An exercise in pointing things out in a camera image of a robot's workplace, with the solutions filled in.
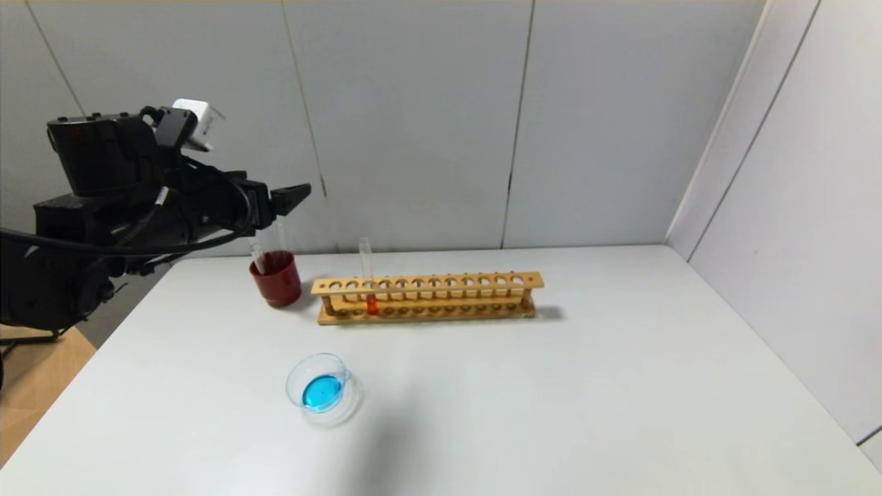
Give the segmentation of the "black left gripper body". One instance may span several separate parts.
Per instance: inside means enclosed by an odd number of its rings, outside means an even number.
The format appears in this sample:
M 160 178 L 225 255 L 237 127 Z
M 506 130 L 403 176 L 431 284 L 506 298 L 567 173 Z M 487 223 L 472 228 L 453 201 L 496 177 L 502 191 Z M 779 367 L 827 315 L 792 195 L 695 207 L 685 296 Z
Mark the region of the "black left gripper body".
M 276 218 L 267 185 L 245 172 L 196 173 L 185 189 L 185 204 L 195 215 L 199 238 L 240 228 L 242 238 L 251 238 Z

